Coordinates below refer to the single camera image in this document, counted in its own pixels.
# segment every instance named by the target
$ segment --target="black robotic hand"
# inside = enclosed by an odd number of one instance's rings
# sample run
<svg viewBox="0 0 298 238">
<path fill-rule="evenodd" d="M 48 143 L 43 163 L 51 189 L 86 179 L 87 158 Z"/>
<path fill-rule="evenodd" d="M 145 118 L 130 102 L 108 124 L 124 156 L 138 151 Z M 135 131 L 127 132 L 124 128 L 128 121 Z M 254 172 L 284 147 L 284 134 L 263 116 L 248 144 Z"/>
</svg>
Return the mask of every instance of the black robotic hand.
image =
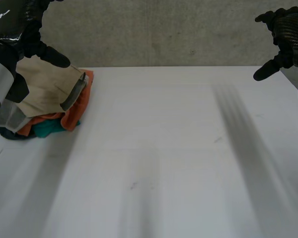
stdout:
<svg viewBox="0 0 298 238">
<path fill-rule="evenodd" d="M 43 13 L 52 1 L 0 0 L 0 41 L 13 46 L 19 60 L 37 55 L 55 66 L 68 67 L 67 57 L 41 41 Z"/>
<path fill-rule="evenodd" d="M 259 15 L 255 21 L 267 24 L 268 30 L 272 32 L 274 45 L 278 45 L 280 51 L 254 74 L 254 79 L 266 79 L 282 67 L 298 67 L 298 7 L 269 11 Z"/>
<path fill-rule="evenodd" d="M 41 41 L 43 13 L 52 1 L 0 0 L 0 105 L 4 98 L 20 103 L 29 93 L 15 71 L 23 57 L 37 55 L 55 66 L 70 66 L 67 57 Z"/>
</svg>

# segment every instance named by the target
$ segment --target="table surface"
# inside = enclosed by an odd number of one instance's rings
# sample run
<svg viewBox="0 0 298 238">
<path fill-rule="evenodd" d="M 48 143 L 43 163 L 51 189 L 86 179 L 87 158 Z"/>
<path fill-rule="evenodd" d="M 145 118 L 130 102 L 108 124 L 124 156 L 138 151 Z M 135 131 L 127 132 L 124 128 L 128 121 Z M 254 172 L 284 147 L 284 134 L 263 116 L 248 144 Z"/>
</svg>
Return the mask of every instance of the table surface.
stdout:
<svg viewBox="0 0 298 238">
<path fill-rule="evenodd" d="M 73 133 L 0 137 L 0 238 L 298 238 L 298 92 L 256 69 L 93 68 Z"/>
</svg>

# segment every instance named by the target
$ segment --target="orange cloth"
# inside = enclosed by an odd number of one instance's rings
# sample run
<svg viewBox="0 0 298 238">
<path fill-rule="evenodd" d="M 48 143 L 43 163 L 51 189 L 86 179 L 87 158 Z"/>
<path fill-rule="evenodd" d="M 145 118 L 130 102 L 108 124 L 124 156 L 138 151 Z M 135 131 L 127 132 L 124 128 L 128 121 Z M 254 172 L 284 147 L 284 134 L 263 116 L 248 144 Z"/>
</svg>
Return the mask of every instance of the orange cloth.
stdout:
<svg viewBox="0 0 298 238">
<path fill-rule="evenodd" d="M 89 96 L 90 96 L 90 90 L 91 85 L 94 80 L 94 73 L 93 71 L 89 70 L 83 70 L 86 72 L 86 75 L 89 77 L 89 81 L 87 86 L 82 90 L 80 93 L 77 101 L 74 103 L 74 105 L 65 113 L 53 113 L 53 114 L 47 114 L 42 115 L 38 117 L 34 117 L 29 121 L 27 125 L 25 125 L 21 130 L 19 130 L 17 133 L 19 135 L 25 135 L 28 136 L 30 134 L 31 128 L 33 125 L 36 125 L 38 123 L 44 122 L 47 119 L 61 119 L 61 125 L 64 129 L 73 131 L 77 125 L 77 122 L 85 112 L 88 102 L 89 102 Z"/>
</svg>

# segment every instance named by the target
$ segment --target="fabric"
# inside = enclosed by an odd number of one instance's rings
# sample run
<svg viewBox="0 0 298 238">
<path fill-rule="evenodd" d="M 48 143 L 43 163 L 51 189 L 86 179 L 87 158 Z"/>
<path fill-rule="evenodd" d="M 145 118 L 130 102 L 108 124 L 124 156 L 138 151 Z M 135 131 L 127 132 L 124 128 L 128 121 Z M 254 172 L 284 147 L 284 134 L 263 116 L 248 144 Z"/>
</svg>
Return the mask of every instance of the fabric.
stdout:
<svg viewBox="0 0 298 238">
<path fill-rule="evenodd" d="M 0 135 L 8 140 L 27 140 L 27 139 L 32 139 L 36 137 L 33 131 L 30 131 L 28 136 L 24 136 L 24 135 L 19 135 L 17 133 L 13 133 L 12 131 L 4 127 L 0 127 Z"/>
<path fill-rule="evenodd" d="M 37 56 L 18 62 L 16 71 L 28 85 L 29 95 L 17 106 L 28 117 L 65 112 L 62 108 L 83 72 L 74 66 L 56 67 Z"/>
<path fill-rule="evenodd" d="M 46 138 L 51 133 L 66 131 L 61 125 L 61 119 L 45 120 L 32 127 L 35 135 L 39 138 Z"/>
<path fill-rule="evenodd" d="M 33 125 L 41 123 L 47 119 L 59 119 L 59 118 L 61 118 L 61 125 L 64 129 L 68 131 L 73 131 L 78 121 L 80 120 L 81 116 L 83 115 L 83 113 L 87 108 L 91 86 L 94 80 L 93 71 L 85 70 L 85 72 L 89 78 L 88 84 L 82 90 L 81 94 L 79 95 L 74 105 L 66 113 L 55 113 L 55 114 L 48 114 L 48 115 L 34 117 L 26 126 L 24 126 L 21 130 L 18 131 L 18 134 L 27 136 L 30 133 Z"/>
<path fill-rule="evenodd" d="M 5 99 L 0 108 L 0 127 L 16 133 L 29 123 L 28 118 L 14 102 Z"/>
</svg>

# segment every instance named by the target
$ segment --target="dark green cloth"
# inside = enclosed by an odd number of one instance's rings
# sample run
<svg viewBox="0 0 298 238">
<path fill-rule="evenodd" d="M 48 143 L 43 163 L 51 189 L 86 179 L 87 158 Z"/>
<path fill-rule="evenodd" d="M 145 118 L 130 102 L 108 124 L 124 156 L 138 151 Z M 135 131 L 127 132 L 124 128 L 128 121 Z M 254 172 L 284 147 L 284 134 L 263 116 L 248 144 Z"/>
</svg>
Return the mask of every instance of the dark green cloth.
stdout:
<svg viewBox="0 0 298 238">
<path fill-rule="evenodd" d="M 61 125 L 61 119 L 45 120 L 32 126 L 34 133 L 39 138 L 45 138 L 51 133 L 66 131 Z"/>
</svg>

